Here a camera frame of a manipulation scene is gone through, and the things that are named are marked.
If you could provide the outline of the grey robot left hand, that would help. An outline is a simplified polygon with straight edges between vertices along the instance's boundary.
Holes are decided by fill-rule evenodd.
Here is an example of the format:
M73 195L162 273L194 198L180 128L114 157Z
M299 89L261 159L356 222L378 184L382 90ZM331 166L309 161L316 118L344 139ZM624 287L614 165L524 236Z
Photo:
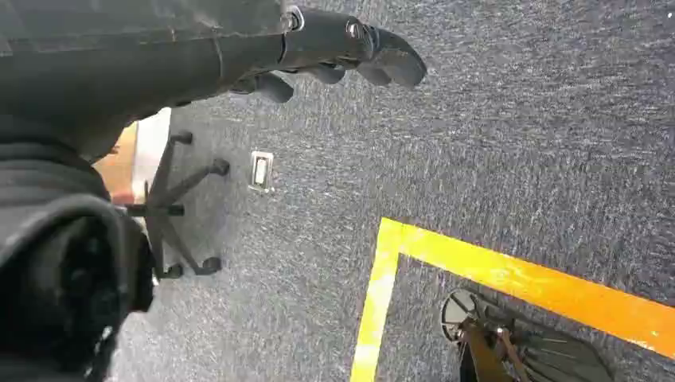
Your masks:
M117 205L94 164L126 127L225 92L287 102L281 72L325 84L354 70L419 85L399 35L283 1L4 1L1 4L1 378L102 381L125 319L154 286L221 269L197 262L170 218L217 158L168 186L166 141L142 204Z

